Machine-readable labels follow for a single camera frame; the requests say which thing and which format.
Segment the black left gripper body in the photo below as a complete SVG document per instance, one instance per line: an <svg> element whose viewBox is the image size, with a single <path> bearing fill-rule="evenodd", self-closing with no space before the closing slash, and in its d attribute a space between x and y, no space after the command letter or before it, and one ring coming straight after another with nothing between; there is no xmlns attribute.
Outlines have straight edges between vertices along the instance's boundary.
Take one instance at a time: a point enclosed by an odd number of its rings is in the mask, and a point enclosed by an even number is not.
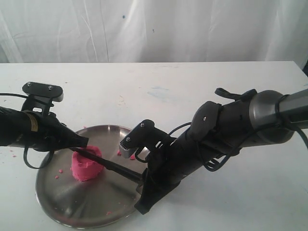
<svg viewBox="0 0 308 231"><path fill-rule="evenodd" d="M55 116L0 108L0 145L53 151L70 147L70 130Z"/></svg>

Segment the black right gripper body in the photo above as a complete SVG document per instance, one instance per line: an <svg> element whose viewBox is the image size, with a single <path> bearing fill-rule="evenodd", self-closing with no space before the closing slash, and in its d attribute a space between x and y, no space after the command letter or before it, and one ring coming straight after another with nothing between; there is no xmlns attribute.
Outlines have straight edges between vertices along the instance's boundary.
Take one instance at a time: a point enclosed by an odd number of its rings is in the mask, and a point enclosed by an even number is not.
<svg viewBox="0 0 308 231"><path fill-rule="evenodd" d="M173 138L154 126L142 128L142 147L150 151L144 172L144 190L172 190L186 176L207 166L217 156L215 126L190 125Z"/></svg>

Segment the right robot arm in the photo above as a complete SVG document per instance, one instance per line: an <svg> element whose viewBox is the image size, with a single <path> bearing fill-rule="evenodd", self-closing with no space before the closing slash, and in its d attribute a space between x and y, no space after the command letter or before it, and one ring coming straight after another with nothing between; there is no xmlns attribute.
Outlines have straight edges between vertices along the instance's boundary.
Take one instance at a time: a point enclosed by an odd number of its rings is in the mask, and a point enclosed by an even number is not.
<svg viewBox="0 0 308 231"><path fill-rule="evenodd" d="M307 90L287 95L274 90L230 95L217 89L216 94L231 103L204 103L177 138L150 120L138 126L138 146L149 150L141 197L135 204L140 213L146 214L198 168L217 171L242 148L285 143L295 132L307 142L303 132L308 127Z"/></svg>

